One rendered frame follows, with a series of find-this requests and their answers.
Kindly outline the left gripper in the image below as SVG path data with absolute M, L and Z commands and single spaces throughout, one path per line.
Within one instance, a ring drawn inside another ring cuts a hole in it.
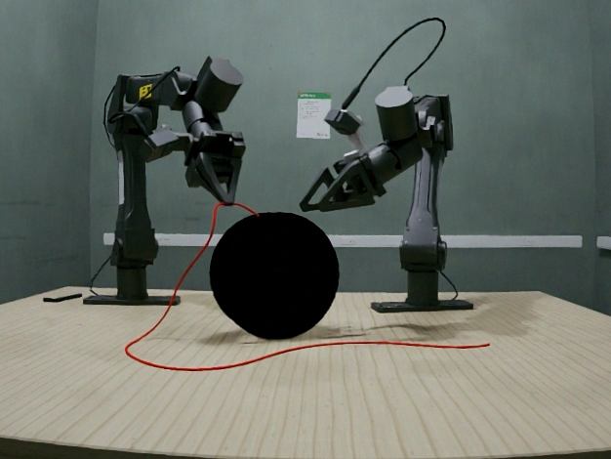
M 373 205 L 376 203 L 373 196 L 380 198 L 386 194 L 384 184 L 399 174 L 400 168 L 394 166 L 398 160 L 395 155 L 389 156 L 389 147 L 381 145 L 369 150 L 358 128 L 354 135 L 347 137 L 354 151 L 345 154 L 345 159 L 333 164 L 337 174 L 340 175 L 333 178 L 328 167 L 322 168 L 300 202 L 303 212 L 314 210 L 329 212 Z M 345 182 L 346 191 L 343 188 Z M 317 203 L 308 204 L 322 183 L 328 189 Z M 331 197 L 333 198 L 329 201 Z

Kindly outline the black disc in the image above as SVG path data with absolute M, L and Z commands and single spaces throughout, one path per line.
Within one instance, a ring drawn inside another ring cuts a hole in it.
M 340 268 L 326 233 L 293 213 L 264 212 L 232 225 L 218 241 L 210 285 L 223 313 L 268 340 L 306 333 L 330 310 Z

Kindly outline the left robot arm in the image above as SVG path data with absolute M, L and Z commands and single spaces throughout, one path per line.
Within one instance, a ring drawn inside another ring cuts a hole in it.
M 406 302 L 374 302 L 371 309 L 377 313 L 473 310 L 473 303 L 464 300 L 438 300 L 439 271 L 445 269 L 447 258 L 447 243 L 441 241 L 436 221 L 439 179 L 447 150 L 453 150 L 453 125 L 449 95 L 434 95 L 414 104 L 418 99 L 409 86 L 387 87 L 375 99 L 384 140 L 379 146 L 389 147 L 389 156 L 396 156 L 399 174 L 415 164 L 415 181 L 399 246 L 401 269 L 407 271 Z M 360 125 L 340 109 L 329 110 L 324 121 L 348 136 Z

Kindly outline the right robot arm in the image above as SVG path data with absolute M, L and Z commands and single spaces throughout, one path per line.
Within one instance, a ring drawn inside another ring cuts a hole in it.
M 112 115 L 130 109 L 130 105 L 123 105 L 124 101 L 137 103 L 167 72 L 160 76 L 117 77 L 107 115 L 107 130 L 114 140 L 118 160 L 119 208 L 110 257 L 110 265 L 117 267 L 117 298 L 91 295 L 83 299 L 83 305 L 169 306 L 172 299 L 146 293 L 146 266 L 153 265 L 159 244 L 156 239 L 155 251 L 155 229 L 151 228 L 146 203 L 145 162 L 172 153 L 178 137 L 167 129 L 146 138 L 128 114 L 108 124 Z M 242 74 L 229 60 L 208 57 L 198 75 L 170 71 L 140 103 L 144 105 L 130 112 L 139 117 L 150 133 L 157 128 L 159 105 L 168 104 L 171 110 L 182 112 L 186 132 L 190 133 L 190 126 L 198 120 L 203 123 L 213 118 L 221 123 L 214 112 L 227 110 L 243 81 Z

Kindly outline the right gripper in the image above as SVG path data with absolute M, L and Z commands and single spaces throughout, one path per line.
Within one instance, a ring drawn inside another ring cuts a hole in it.
M 188 187 L 202 186 L 220 203 L 233 204 L 241 158 L 246 150 L 242 134 L 224 131 L 222 124 L 215 123 L 213 118 L 207 118 L 204 123 L 198 120 L 190 128 L 189 134 L 174 133 L 178 137 L 174 150 L 184 152 L 184 166 L 188 166 L 185 172 Z M 223 183 L 226 193 L 221 186 Z

